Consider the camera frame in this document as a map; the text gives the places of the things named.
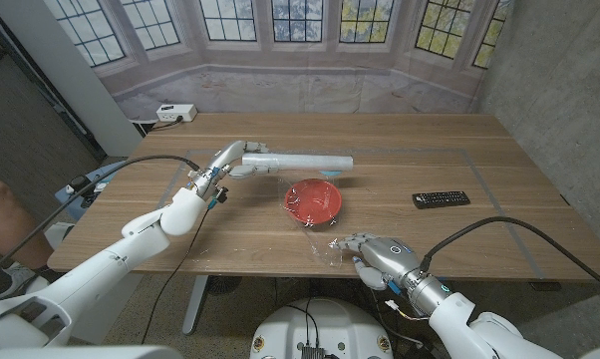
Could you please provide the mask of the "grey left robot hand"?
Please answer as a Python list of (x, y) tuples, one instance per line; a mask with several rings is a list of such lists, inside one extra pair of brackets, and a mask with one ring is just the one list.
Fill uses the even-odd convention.
[(232, 169), (231, 164), (245, 153), (269, 153), (264, 143), (235, 141), (218, 151), (203, 170), (190, 176), (185, 186), (194, 191), (203, 200), (208, 200), (217, 190), (217, 185)]

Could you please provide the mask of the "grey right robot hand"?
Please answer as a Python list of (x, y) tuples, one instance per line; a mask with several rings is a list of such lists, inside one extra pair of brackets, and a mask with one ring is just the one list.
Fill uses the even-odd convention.
[(397, 238), (355, 233), (334, 247), (355, 252), (355, 270), (369, 288), (406, 294), (423, 315), (432, 315), (452, 295), (434, 276), (420, 270), (415, 252)]

